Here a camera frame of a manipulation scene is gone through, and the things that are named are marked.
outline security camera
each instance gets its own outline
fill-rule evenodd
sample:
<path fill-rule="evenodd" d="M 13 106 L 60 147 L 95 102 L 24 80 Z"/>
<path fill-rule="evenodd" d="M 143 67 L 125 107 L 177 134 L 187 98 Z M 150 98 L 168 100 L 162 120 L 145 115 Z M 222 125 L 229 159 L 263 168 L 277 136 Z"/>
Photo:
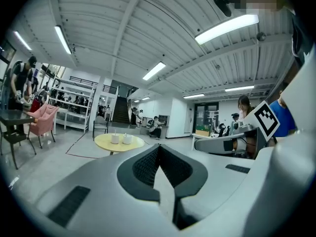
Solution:
<path fill-rule="evenodd" d="M 258 41 L 265 41 L 266 37 L 267 37 L 267 35 L 264 32 L 259 32 L 257 34 L 257 40 Z"/>

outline ceiling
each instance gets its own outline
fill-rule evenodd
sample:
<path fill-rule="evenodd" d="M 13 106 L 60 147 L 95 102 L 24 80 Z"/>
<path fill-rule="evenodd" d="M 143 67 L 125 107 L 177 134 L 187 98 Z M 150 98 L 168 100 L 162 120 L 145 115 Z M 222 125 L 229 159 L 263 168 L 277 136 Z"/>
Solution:
<path fill-rule="evenodd" d="M 10 30 L 20 32 L 41 62 L 105 74 L 159 94 L 204 93 L 198 101 L 217 101 L 237 97 L 225 88 L 255 85 L 244 93 L 266 97 L 293 62 L 289 12 L 259 14 L 257 25 L 203 45 L 195 41 L 224 20 L 213 0 L 29 0 Z M 55 25 L 75 48 L 72 55 Z M 257 41 L 258 32 L 267 35 L 265 41 Z M 166 67 L 143 80 L 159 61 Z"/>

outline gray floor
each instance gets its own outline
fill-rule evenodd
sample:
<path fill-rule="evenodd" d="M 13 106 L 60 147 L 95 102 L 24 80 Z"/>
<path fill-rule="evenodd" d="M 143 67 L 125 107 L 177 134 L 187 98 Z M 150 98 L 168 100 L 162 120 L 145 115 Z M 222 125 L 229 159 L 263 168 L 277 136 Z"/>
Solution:
<path fill-rule="evenodd" d="M 115 129 L 118 128 L 111 126 L 109 127 L 109 132 L 114 132 Z M 133 127 L 132 129 L 134 130 L 133 134 L 138 133 L 138 128 L 135 129 Z M 2 140 L 3 156 L 0 157 L 1 169 L 4 170 L 8 184 L 12 180 L 16 181 L 12 190 L 30 203 L 34 203 L 44 191 L 87 162 L 96 158 L 110 157 L 110 152 L 99 148 L 93 142 L 92 132 L 87 132 L 83 135 L 82 130 L 70 127 L 64 130 L 61 125 L 57 125 L 56 130 L 56 143 L 53 142 L 50 133 L 41 137 L 43 149 L 40 148 L 38 138 L 35 135 L 31 135 L 31 141 L 37 152 L 36 156 L 28 141 L 21 142 L 21 146 L 19 144 L 14 145 L 18 170 L 14 167 L 9 143 Z M 103 132 L 98 130 L 95 132 L 95 136 Z M 159 142 L 189 149 L 192 142 L 192 138 L 158 141 L 146 135 L 137 136 L 144 139 L 149 145 Z M 156 174 L 154 189 L 160 192 L 160 208 L 162 212 L 171 220 L 174 191 L 160 168 Z"/>

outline fluorescent light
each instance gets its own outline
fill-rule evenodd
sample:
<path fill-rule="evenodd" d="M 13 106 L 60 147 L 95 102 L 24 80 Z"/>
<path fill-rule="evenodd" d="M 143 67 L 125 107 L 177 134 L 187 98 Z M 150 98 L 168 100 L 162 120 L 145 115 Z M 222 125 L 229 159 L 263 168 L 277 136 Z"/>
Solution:
<path fill-rule="evenodd" d="M 150 70 L 144 77 L 144 80 L 148 80 L 150 77 L 158 73 L 160 70 L 162 70 L 166 65 L 162 63 L 161 61 L 152 69 Z"/>
<path fill-rule="evenodd" d="M 229 33 L 233 30 L 259 23 L 258 15 L 248 14 L 225 21 L 195 37 L 196 41 L 202 45 L 218 36 Z"/>
<path fill-rule="evenodd" d="M 253 89 L 254 87 L 255 87 L 255 85 L 245 86 L 245 87 L 237 87 L 237 88 L 225 89 L 225 91 L 228 92 L 228 91 L 242 90 L 242 89 Z"/>
<path fill-rule="evenodd" d="M 70 49 L 69 49 L 69 47 L 68 47 L 68 45 L 67 45 L 67 42 L 66 42 L 66 40 L 65 40 L 65 37 L 64 37 L 63 32 L 61 31 L 60 26 L 55 26 L 55 30 L 56 30 L 56 33 L 57 33 L 57 35 L 58 35 L 58 37 L 59 37 L 59 39 L 60 39 L 62 45 L 64 46 L 65 51 L 66 51 L 68 54 L 71 54 L 71 51 L 70 51 Z"/>
<path fill-rule="evenodd" d="M 17 32 L 17 31 L 13 31 L 14 34 L 18 37 L 18 39 L 22 42 L 23 45 L 25 45 L 25 47 L 31 51 L 32 49 L 30 48 L 29 45 L 26 44 L 25 40 L 21 37 L 21 35 Z"/>
<path fill-rule="evenodd" d="M 198 94 L 198 95 L 191 95 L 191 96 L 185 96 L 183 98 L 194 98 L 194 97 L 203 97 L 204 94 Z"/>

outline yellow table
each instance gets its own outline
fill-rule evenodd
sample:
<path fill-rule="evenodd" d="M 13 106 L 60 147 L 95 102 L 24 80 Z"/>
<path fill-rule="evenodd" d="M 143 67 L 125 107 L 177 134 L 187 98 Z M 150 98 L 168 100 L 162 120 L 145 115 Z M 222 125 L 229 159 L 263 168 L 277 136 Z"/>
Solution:
<path fill-rule="evenodd" d="M 123 136 L 124 134 L 117 133 L 119 135 L 119 143 L 113 144 L 111 143 L 111 135 L 112 133 L 106 133 L 101 134 L 95 137 L 94 142 L 97 144 L 100 148 L 110 151 L 110 155 L 113 155 L 114 152 L 125 152 L 128 150 L 132 150 L 135 148 L 141 148 L 145 145 L 145 141 L 141 138 L 132 136 L 132 143 L 129 145 L 126 145 L 123 143 Z"/>

